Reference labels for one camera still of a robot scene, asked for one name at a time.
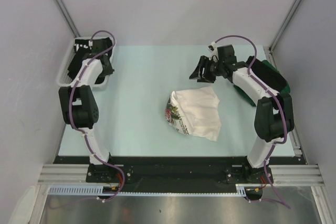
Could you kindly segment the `white floral print t-shirt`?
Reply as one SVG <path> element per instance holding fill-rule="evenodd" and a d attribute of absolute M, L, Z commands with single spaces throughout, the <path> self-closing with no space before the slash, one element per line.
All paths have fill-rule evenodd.
<path fill-rule="evenodd" d="M 165 118 L 179 133 L 216 142 L 221 130 L 219 98 L 211 86 L 173 91 Z"/>

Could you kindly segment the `white plastic laundry basket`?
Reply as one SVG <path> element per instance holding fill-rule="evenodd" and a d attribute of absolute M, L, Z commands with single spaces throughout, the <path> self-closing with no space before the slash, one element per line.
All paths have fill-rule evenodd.
<path fill-rule="evenodd" d="M 71 80 L 68 77 L 68 67 L 75 55 L 74 52 L 74 44 L 76 39 L 90 39 L 90 41 L 93 41 L 94 39 L 101 39 L 101 38 L 106 38 L 109 37 L 112 40 L 112 46 L 108 48 L 105 51 L 102 51 L 101 53 L 96 54 L 93 58 L 85 59 L 82 62 L 82 66 L 79 70 L 79 73 L 76 75 L 74 80 Z M 57 84 L 60 87 L 67 87 L 67 86 L 73 86 L 76 81 L 79 81 L 81 84 L 90 84 L 93 89 L 104 89 L 105 86 L 107 85 L 109 76 L 106 76 L 104 81 L 101 84 L 95 84 L 96 79 L 102 73 L 102 64 L 100 60 L 98 59 L 99 56 L 103 55 L 105 52 L 108 52 L 109 50 L 113 50 L 112 53 L 112 59 L 113 59 L 113 54 L 114 54 L 114 49 L 116 46 L 116 40 L 113 36 L 107 35 L 107 36 L 93 36 L 93 37 L 76 37 L 73 42 L 70 43 L 70 46 L 68 48 L 68 51 L 66 52 L 66 55 L 64 56 L 64 59 L 62 61 L 60 70 L 58 72 L 57 76 Z"/>

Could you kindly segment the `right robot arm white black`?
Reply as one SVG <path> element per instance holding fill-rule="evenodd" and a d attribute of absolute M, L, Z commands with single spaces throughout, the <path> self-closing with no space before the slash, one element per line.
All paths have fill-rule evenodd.
<path fill-rule="evenodd" d="M 272 178 L 268 163 L 275 147 L 286 143 L 288 133 L 295 126 L 291 95 L 281 93 L 286 81 L 256 56 L 238 61 L 232 45 L 212 43 L 209 49 L 211 56 L 200 57 L 189 79 L 214 83 L 221 76 L 252 99 L 256 105 L 254 129 L 257 138 L 238 176 L 248 183 L 267 181 Z"/>

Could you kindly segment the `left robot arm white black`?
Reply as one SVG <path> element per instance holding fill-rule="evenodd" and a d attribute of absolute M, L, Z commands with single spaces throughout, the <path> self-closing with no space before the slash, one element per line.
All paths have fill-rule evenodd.
<path fill-rule="evenodd" d="M 95 126 L 99 119 L 99 108 L 93 90 L 103 88 L 114 72 L 114 44 L 111 37 L 76 38 L 58 80 L 64 122 L 81 134 L 89 152 L 89 162 L 101 165 L 97 174 L 105 182 L 115 178 L 116 169 L 106 164 L 110 153 Z"/>

